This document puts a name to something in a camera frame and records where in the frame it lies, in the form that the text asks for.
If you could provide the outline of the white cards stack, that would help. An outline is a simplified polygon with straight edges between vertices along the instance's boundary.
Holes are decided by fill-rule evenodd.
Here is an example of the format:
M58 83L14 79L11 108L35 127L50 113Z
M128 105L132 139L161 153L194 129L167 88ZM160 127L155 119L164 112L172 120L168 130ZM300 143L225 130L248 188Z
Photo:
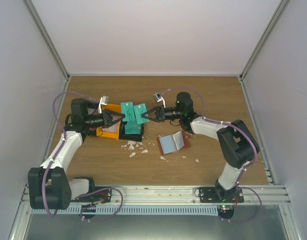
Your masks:
M104 133L107 133L107 134L118 134L119 133L119 127L120 127L120 124L119 123L116 123L110 127L102 127L102 131Z

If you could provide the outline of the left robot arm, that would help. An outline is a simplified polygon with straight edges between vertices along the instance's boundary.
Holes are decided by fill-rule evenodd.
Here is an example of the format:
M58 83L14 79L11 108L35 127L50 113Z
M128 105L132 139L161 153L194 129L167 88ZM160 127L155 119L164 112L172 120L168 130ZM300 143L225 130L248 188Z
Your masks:
M57 212L69 207L71 201L82 198L91 202L97 194L106 194L109 187L96 190L92 177L68 180L67 170L76 151L86 137L96 136L98 128L108 128L124 118L120 112L106 109L108 96L98 103L85 98L71 101L71 112L65 118L62 134L55 149L40 167L32 167L27 175L30 206L34 210Z

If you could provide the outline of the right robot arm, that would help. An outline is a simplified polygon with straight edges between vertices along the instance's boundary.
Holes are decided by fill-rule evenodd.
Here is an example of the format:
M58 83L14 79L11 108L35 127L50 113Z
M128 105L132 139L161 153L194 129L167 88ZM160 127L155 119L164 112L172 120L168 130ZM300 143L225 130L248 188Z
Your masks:
M182 130L213 138L219 142L225 167L215 182L215 198L222 203L232 198L240 178L260 151L257 141L246 124L237 119L233 122L208 119L194 110L194 102L188 92L179 92L175 106L166 107L162 93L153 95L162 105L143 112L141 117L154 122L179 120Z

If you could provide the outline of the green credit card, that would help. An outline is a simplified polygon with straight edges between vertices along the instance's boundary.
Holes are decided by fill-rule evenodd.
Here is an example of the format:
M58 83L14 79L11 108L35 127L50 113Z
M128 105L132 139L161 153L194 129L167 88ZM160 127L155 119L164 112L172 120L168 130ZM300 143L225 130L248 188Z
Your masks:
M136 120L133 102L121 102L121 113L124 114L123 122L132 122Z
M145 124L143 123L142 120L142 113L147 111L147 107L145 103L140 103L138 105L134 105L133 106L133 110L134 110L134 115L135 115L135 120L137 122L138 125L142 125Z

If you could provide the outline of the black bin with green cards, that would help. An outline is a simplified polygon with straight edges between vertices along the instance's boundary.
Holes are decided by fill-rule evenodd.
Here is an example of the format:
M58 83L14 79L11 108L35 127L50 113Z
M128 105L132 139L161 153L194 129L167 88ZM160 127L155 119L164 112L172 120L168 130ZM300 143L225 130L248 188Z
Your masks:
M144 124L127 125L122 123L119 127L120 140L141 142L144 134Z

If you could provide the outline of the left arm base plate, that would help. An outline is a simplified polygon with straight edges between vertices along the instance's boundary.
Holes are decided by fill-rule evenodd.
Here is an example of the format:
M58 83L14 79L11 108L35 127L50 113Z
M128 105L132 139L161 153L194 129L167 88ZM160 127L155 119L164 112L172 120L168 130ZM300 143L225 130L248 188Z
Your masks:
M89 202L93 205L105 204L111 202L112 189L107 186L96 186L91 188L87 193L76 197L81 202Z

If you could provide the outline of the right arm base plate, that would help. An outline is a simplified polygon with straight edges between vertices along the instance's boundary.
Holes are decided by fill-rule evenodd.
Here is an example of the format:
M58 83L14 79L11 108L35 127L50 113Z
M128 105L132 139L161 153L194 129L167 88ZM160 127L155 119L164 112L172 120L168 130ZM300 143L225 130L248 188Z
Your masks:
M193 193L199 198L201 203L243 203L244 196L242 190L233 187L224 190L221 187L201 186L194 190Z

